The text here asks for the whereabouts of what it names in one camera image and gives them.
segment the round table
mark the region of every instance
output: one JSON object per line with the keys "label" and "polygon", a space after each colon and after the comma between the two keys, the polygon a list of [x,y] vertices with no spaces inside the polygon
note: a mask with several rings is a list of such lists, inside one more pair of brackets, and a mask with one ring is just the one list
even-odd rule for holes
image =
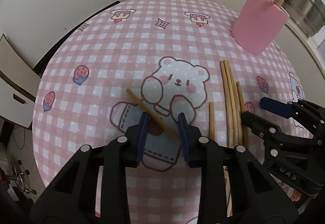
{"label": "round table", "polygon": [[[208,103],[214,102],[216,141],[226,146],[219,67],[224,59],[242,85],[248,111],[278,124],[284,133],[308,137],[294,120],[259,107],[264,96],[287,102],[304,93],[274,42],[259,56],[236,43],[230,29],[237,17],[206,0],[131,0],[77,29],[50,60],[36,98],[34,155],[45,185],[80,146],[106,145],[138,123],[142,110],[126,88],[174,129],[184,112],[202,135],[208,134]],[[263,141],[250,135],[249,143],[262,161]],[[155,123],[149,124],[142,164],[127,168],[126,176],[132,223],[196,223],[200,169],[186,167],[179,143]]]}

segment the cable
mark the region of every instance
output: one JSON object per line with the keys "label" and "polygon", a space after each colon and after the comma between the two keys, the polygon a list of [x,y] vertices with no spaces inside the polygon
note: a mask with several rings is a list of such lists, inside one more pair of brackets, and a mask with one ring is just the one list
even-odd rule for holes
{"label": "cable", "polygon": [[15,136],[12,134],[12,136],[14,137],[14,141],[15,141],[15,143],[16,143],[16,146],[17,146],[17,148],[19,149],[19,150],[22,150],[24,147],[25,147],[25,137],[26,137],[26,131],[25,131],[25,129],[24,129],[24,145],[21,147],[21,148],[19,148],[18,147],[18,144],[17,144],[17,141],[16,141],[16,139],[15,139]]}

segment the blue gripper pad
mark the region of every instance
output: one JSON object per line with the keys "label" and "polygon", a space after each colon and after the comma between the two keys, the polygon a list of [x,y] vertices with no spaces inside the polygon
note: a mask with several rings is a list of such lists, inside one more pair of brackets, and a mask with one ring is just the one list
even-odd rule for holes
{"label": "blue gripper pad", "polygon": [[178,132],[181,138],[184,160],[189,166],[190,165],[189,139],[186,133],[186,126],[187,126],[187,121],[185,115],[184,113],[180,113],[178,115]]}
{"label": "blue gripper pad", "polygon": [[144,152],[144,147],[146,145],[146,139],[147,139],[147,134],[148,134],[148,121],[149,121],[149,115],[145,112],[142,113],[140,121],[139,121],[139,126],[141,128],[140,130],[140,135],[138,138],[138,155],[136,157],[136,163],[138,166],[140,165],[142,158],[143,158],[143,152]]}
{"label": "blue gripper pad", "polygon": [[261,99],[260,106],[261,109],[267,110],[286,119],[294,116],[294,112],[289,104],[285,104],[268,97],[263,97]]}

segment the bear cartoon print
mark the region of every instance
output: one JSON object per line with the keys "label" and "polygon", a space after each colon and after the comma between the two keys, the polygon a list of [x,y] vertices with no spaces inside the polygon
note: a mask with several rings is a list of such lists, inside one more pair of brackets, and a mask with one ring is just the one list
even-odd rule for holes
{"label": "bear cartoon print", "polygon": [[177,122],[180,109],[184,112],[188,123],[196,116],[196,109],[207,100],[205,82],[210,79],[206,68],[173,57],[164,57],[159,68],[146,77],[141,86],[141,96],[159,114],[172,116]]}
{"label": "bear cartoon print", "polygon": [[[302,87],[298,84],[297,79],[295,78],[293,73],[289,74],[291,89],[292,89],[292,98],[294,102],[298,102],[298,99],[305,99],[304,92]],[[299,128],[303,128],[303,126],[294,120],[295,126]]]}
{"label": "bear cartoon print", "polygon": [[[207,101],[205,83],[210,79],[206,68],[173,57],[163,57],[157,70],[144,78],[140,89],[132,91],[142,102],[177,131],[178,114],[185,113],[188,123],[196,117],[196,110]],[[139,122],[142,109],[134,103],[119,102],[111,110],[110,122],[121,132]],[[163,172],[174,166],[181,146],[150,120],[143,165]]]}

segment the strawberry print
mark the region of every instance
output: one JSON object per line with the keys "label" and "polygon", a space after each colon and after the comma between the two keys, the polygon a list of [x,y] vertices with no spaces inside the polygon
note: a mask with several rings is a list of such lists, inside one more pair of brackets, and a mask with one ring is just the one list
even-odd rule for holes
{"label": "strawberry print", "polygon": [[44,112],[51,110],[53,103],[54,103],[54,99],[55,99],[55,93],[53,91],[49,92],[45,96],[44,101],[43,101]]}
{"label": "strawberry print", "polygon": [[256,77],[256,80],[257,80],[258,86],[260,87],[261,91],[264,93],[268,93],[269,85],[266,82],[266,80],[260,76]]}
{"label": "strawberry print", "polygon": [[89,69],[87,66],[85,65],[79,65],[76,70],[74,70],[74,77],[73,77],[73,81],[78,84],[81,85],[84,81],[87,80],[89,76]]}
{"label": "strawberry print", "polygon": [[251,102],[245,103],[245,109],[246,109],[246,111],[255,114],[255,107],[254,107],[253,103],[251,103]]}

